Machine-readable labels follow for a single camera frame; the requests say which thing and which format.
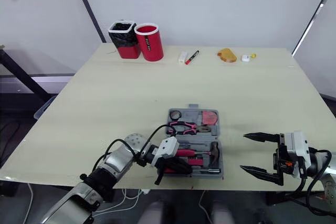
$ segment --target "white eraser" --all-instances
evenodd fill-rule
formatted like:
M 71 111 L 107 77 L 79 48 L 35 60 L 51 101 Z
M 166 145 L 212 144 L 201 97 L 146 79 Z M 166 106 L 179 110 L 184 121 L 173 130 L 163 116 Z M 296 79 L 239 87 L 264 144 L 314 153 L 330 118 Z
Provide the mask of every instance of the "white eraser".
M 187 58 L 188 53 L 187 52 L 181 52 L 180 57 L 179 57 L 179 63 L 184 64 L 185 63 L 185 58 Z
M 242 58 L 241 60 L 244 61 L 244 62 L 249 62 L 250 61 L 250 55 L 243 55 L 241 58 Z

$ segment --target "black trash bag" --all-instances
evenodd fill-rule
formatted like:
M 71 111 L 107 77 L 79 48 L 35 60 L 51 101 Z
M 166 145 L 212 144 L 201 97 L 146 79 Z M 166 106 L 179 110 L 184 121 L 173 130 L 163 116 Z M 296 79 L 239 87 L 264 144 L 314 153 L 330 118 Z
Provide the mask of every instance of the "black trash bag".
M 116 23 L 111 30 L 128 30 L 131 24 Z M 138 44 L 137 36 L 135 35 L 134 28 L 136 24 L 134 23 L 132 29 L 128 33 L 111 33 L 109 32 L 112 42 L 119 47 L 134 47 Z

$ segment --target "tool kit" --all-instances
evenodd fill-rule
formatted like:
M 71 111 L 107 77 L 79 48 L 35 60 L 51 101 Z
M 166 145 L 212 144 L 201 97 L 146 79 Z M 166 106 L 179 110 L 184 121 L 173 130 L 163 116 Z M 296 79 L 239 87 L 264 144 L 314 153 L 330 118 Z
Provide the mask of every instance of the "tool kit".
M 193 169 L 189 175 L 166 169 L 165 176 L 219 178 L 223 176 L 222 148 L 219 136 L 219 116 L 216 110 L 201 110 L 198 104 L 188 109 L 169 109 L 167 124 L 177 131 L 179 149 L 176 156 L 185 159 Z M 170 135 L 172 129 L 166 129 Z

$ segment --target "red cylindrical container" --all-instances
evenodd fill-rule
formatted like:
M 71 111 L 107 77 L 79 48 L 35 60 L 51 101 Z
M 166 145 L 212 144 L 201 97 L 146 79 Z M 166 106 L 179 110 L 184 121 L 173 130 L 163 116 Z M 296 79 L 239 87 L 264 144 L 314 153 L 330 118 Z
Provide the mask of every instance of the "red cylindrical container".
M 139 24 L 134 28 L 143 57 L 148 61 L 161 60 L 163 49 L 159 27 L 153 23 Z
M 109 29 L 111 40 L 123 59 L 137 59 L 140 55 L 140 47 L 134 33 L 135 26 L 134 21 L 119 20 Z

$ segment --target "white wall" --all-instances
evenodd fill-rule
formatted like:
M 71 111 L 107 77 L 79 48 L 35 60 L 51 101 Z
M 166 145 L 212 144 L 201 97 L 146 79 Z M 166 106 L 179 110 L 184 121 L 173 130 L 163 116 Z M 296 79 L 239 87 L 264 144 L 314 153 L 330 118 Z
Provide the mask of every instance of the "white wall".
M 89 0 L 106 33 L 118 19 L 154 22 L 168 45 L 293 50 L 321 0 Z
M 0 44 L 29 74 L 75 73 L 101 43 L 81 0 L 0 3 Z
M 295 59 L 322 94 L 336 98 L 336 0 L 328 0 Z

